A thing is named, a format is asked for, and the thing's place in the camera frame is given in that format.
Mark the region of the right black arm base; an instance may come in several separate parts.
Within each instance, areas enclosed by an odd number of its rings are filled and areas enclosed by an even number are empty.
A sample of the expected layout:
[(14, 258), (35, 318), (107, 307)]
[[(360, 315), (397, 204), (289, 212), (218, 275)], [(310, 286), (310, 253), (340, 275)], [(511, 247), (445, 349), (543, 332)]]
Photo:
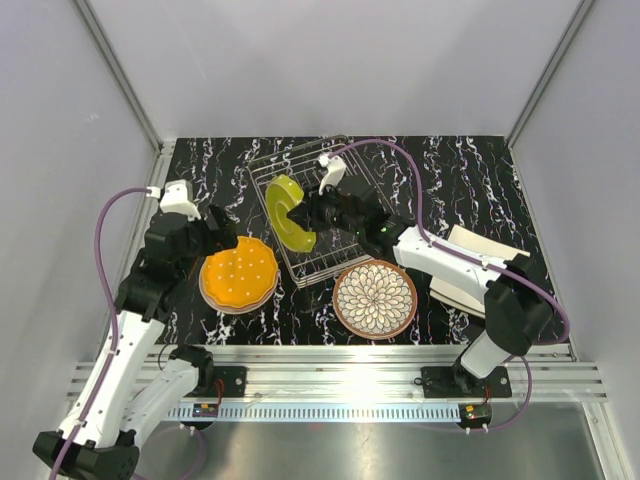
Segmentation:
[(425, 398), (433, 399), (506, 399), (512, 388), (505, 367), (496, 367), (486, 378), (476, 378), (456, 366), (423, 366), (414, 378)]

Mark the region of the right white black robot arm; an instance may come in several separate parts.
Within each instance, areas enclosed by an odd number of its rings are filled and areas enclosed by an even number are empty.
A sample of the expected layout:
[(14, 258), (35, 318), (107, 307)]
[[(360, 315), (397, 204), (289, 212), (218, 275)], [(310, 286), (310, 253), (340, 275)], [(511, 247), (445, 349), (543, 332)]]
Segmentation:
[(430, 235), (386, 211), (370, 187), (360, 192), (308, 188), (293, 206), (277, 208), (272, 222), (287, 232), (346, 231), (369, 256), (429, 274), (478, 301), (484, 308), (484, 330), (449, 368), (435, 375), (442, 391), (463, 397), (484, 393), (494, 370), (526, 355), (557, 313), (552, 297), (534, 282), (531, 258), (518, 254), (502, 260)]

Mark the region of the pink polka dot plate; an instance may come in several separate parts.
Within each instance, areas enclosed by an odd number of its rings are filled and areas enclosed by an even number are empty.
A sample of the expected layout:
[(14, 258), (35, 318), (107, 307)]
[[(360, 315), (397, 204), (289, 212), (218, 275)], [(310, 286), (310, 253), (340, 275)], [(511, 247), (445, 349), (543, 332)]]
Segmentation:
[(212, 309), (222, 312), (224, 314), (240, 315), (240, 314), (249, 313), (251, 311), (257, 310), (260, 307), (262, 307), (273, 296), (276, 290), (276, 287), (273, 287), (272, 289), (270, 289), (259, 301), (251, 304), (247, 304), (243, 307), (230, 307), (230, 306), (222, 306), (217, 304), (215, 300), (206, 293), (205, 287), (202, 281), (199, 282), (199, 290), (206, 304)]

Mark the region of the green polka dot plate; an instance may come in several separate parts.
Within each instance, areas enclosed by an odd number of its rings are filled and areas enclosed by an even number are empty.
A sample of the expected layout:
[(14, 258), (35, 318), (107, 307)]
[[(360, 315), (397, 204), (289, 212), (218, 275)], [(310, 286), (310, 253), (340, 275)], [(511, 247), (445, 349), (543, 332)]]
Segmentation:
[(271, 226), (280, 242), (294, 253), (309, 253), (316, 244), (316, 234), (305, 231), (288, 218), (288, 213), (304, 198), (299, 184), (286, 175), (275, 177), (265, 193), (266, 209)]

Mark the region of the metal wire dish rack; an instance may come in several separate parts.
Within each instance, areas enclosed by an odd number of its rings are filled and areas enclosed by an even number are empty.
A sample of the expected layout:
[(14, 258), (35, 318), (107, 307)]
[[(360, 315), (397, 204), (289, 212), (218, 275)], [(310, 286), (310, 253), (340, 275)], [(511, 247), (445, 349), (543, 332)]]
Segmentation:
[(343, 271), (372, 259), (358, 243), (355, 231), (340, 219), (341, 201), (338, 196), (329, 187), (321, 194), (317, 192), (325, 170), (320, 165), (320, 157), (349, 143), (349, 138), (344, 135), (315, 139), (279, 149), (249, 163), (249, 175), (263, 208), (267, 207), (269, 185), (281, 175), (298, 184), (303, 194), (309, 197), (302, 211), (310, 218), (303, 220), (300, 227), (304, 233), (312, 227), (320, 229), (312, 250), (297, 253), (289, 249), (284, 240), (276, 240), (287, 270), (299, 288), (335, 278)]

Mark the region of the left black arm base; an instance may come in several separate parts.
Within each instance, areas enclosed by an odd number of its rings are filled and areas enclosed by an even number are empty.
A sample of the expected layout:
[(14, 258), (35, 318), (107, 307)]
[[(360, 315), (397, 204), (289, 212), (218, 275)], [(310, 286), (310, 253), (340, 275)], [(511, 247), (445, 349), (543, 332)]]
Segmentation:
[(210, 386), (190, 392), (187, 398), (241, 399), (245, 396), (248, 369), (244, 366), (222, 365), (214, 368)]

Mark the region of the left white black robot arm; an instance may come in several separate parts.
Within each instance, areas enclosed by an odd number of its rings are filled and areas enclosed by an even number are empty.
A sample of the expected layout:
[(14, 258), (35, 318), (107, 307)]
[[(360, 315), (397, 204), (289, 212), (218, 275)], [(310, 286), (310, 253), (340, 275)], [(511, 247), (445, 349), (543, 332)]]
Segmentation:
[(129, 479), (142, 446), (172, 407), (188, 395), (223, 393), (212, 355), (192, 345), (175, 348), (139, 393), (133, 387), (198, 264), (237, 244), (235, 222), (217, 205), (201, 218), (168, 212), (152, 220), (112, 299), (112, 327), (81, 394), (60, 426), (39, 433), (33, 444), (53, 477)]

